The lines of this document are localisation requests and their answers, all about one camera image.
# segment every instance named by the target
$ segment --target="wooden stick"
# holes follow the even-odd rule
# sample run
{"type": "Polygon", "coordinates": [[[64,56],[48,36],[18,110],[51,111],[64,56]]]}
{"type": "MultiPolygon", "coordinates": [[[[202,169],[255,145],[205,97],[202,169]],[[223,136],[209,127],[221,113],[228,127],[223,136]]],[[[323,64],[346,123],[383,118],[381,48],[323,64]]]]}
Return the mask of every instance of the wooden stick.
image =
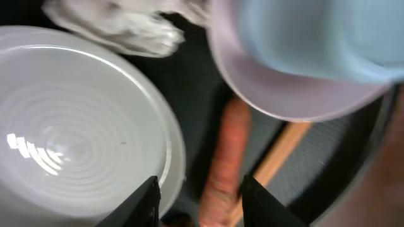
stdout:
{"type": "MultiPolygon", "coordinates": [[[[278,170],[282,167],[286,159],[297,147],[300,140],[310,129],[312,123],[288,123],[280,137],[276,140],[275,145],[269,150],[263,162],[260,164],[254,178],[261,185],[268,185],[278,170]]],[[[235,226],[242,217],[241,198],[237,205],[233,208],[227,221],[227,226],[235,226]]]]}

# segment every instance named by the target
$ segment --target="black object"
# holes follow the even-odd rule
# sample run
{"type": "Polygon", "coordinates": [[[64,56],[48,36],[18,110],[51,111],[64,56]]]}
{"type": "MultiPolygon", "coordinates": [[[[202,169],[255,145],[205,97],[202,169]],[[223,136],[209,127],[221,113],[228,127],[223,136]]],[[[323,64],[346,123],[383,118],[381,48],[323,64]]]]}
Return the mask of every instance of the black object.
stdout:
{"type": "Polygon", "coordinates": [[[160,187],[150,177],[96,227],[157,227],[160,187]]]}
{"type": "Polygon", "coordinates": [[[253,177],[242,184],[245,227],[307,227],[253,177]]]}

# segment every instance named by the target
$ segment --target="white bowl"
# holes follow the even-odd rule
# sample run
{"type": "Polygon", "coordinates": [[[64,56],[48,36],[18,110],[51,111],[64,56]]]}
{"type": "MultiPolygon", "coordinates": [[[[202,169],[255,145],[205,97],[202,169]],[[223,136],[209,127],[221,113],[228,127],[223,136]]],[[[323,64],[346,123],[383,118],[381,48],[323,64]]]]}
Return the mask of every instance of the white bowl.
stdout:
{"type": "Polygon", "coordinates": [[[152,175],[163,215],[184,178],[162,95],[120,57],[63,32],[0,28],[0,138],[2,226],[93,226],[152,175]]]}

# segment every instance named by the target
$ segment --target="white cloth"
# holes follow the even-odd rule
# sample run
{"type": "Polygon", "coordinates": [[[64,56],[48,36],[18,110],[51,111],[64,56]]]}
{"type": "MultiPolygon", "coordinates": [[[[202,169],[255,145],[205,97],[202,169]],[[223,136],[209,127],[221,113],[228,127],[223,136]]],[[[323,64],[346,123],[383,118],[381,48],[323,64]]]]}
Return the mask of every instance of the white cloth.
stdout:
{"type": "Polygon", "coordinates": [[[57,25],[128,55],[165,57],[184,41],[182,31],[158,13],[180,13],[205,25],[207,0],[47,0],[57,25]]]}

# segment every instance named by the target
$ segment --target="light blue plastic container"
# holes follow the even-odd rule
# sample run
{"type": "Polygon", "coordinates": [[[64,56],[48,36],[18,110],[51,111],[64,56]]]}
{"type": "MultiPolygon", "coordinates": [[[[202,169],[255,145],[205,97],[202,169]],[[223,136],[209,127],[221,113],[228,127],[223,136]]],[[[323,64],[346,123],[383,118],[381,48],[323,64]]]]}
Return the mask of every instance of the light blue plastic container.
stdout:
{"type": "Polygon", "coordinates": [[[281,72],[404,80],[403,0],[239,0],[247,51],[281,72]]]}

